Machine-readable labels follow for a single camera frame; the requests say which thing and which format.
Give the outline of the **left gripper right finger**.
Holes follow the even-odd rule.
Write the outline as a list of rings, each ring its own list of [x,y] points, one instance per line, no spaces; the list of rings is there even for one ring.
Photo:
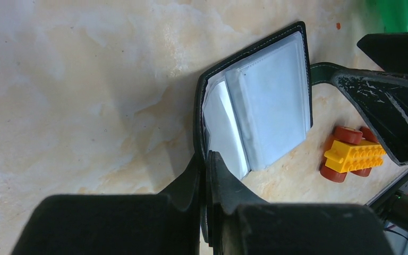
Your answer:
[[[392,254],[373,211],[346,203],[271,203],[207,156],[207,243],[214,254]]]

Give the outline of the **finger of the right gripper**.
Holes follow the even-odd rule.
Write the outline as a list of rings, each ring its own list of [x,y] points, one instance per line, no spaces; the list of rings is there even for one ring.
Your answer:
[[[408,32],[368,34],[357,47],[384,71],[408,74]]]
[[[391,160],[408,165],[408,74],[343,69],[330,81],[360,113]]]

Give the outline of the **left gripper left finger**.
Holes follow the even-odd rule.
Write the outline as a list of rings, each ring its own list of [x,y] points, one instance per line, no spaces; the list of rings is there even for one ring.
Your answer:
[[[199,163],[157,194],[46,197],[13,254],[198,254]]]

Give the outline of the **black leather card holder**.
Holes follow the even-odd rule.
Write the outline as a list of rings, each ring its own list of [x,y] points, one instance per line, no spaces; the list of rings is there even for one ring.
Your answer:
[[[203,176],[201,230],[218,243],[218,216],[264,203],[242,180],[301,144],[313,126],[312,87],[303,21],[234,53],[198,79],[193,145]]]

